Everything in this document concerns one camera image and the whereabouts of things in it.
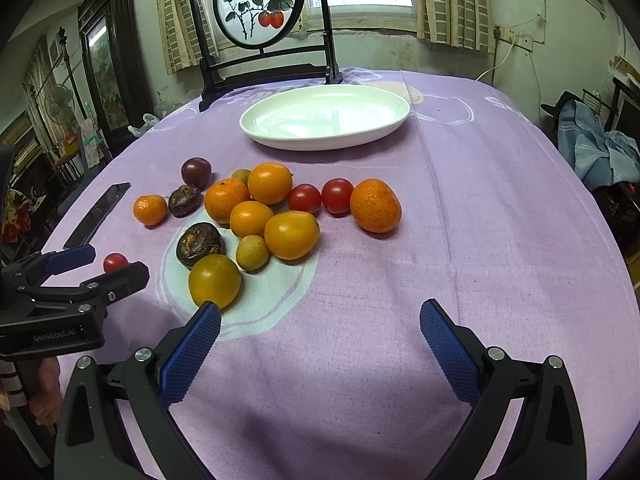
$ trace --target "curtain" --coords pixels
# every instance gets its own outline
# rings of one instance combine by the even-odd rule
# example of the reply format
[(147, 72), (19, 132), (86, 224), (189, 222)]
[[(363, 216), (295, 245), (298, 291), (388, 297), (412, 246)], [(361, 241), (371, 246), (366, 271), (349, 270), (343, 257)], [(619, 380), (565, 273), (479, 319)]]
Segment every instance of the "curtain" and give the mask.
[[(52, 121), (47, 114), (46, 98), (47, 95), (50, 95), (55, 83), (51, 75), (47, 37), (42, 36), (36, 44), (36, 49), (24, 76), (22, 86), (29, 98), (33, 129), (36, 131), (36, 136), (42, 149), (46, 152), (57, 152), (59, 155), (64, 152), (64, 140), (71, 131), (66, 126)], [(32, 88), (36, 95), (40, 92), (37, 95), (37, 108), (36, 102), (31, 95)]]
[[(209, 27), (209, 20), (200, 3), (200, 19), (204, 26), (209, 52), (218, 54), (216, 43)], [(167, 73), (175, 73), (189, 66), (196, 66), (202, 58), (196, 35), (189, 0), (156, 0), (160, 37)]]
[(418, 0), (417, 35), (431, 43), (492, 53), (489, 0)]

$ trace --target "passion fruit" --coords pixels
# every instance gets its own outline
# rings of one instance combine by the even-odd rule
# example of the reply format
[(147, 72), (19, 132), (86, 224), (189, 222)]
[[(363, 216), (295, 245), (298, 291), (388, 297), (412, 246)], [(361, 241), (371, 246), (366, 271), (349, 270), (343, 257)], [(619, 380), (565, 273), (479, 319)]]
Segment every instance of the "passion fruit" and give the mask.
[(169, 197), (169, 211), (176, 218), (193, 213), (202, 203), (202, 195), (196, 187), (180, 186)]
[(175, 256), (187, 269), (209, 254), (226, 254), (225, 241), (209, 222), (189, 227), (178, 240)]

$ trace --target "plastic bag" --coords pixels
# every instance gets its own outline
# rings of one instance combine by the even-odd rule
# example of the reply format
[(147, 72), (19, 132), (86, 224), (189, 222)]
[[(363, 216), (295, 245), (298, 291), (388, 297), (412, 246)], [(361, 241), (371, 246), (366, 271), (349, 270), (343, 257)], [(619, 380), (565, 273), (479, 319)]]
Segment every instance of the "plastic bag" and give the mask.
[(128, 126), (129, 131), (137, 138), (142, 137), (142, 135), (146, 134), (151, 128), (156, 126), (160, 122), (155, 115), (152, 114), (144, 114), (142, 116), (145, 123), (140, 128), (134, 128), (133, 126)]

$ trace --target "wall switch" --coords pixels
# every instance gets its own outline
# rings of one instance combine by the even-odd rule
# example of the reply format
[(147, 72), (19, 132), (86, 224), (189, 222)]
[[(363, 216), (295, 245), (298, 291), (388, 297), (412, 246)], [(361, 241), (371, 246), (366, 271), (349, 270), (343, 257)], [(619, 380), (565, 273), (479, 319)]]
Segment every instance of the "wall switch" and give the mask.
[(516, 45), (520, 48), (523, 48), (524, 50), (533, 52), (533, 36), (530, 34), (526, 34), (525, 32), (521, 32)]

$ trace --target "red cherry tomato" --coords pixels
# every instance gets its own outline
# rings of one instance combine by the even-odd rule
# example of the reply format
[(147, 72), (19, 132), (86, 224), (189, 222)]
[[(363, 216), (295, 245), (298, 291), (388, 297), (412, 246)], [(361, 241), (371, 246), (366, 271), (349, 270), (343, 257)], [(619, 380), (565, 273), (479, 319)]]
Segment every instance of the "red cherry tomato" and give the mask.
[(292, 211), (306, 211), (315, 215), (322, 207), (322, 196), (316, 186), (300, 184), (289, 192), (287, 204)]
[(353, 184), (343, 178), (334, 178), (322, 188), (322, 203), (333, 215), (341, 215), (350, 210), (349, 200), (353, 192)]
[(271, 13), (271, 27), (280, 28), (284, 24), (284, 14), (279, 10)]
[(271, 15), (266, 10), (258, 14), (258, 23), (261, 27), (269, 27), (271, 25)]
[(129, 261), (126, 256), (120, 253), (111, 253), (102, 262), (102, 268), (104, 272), (113, 272), (114, 270), (121, 269), (124, 266), (129, 265)]

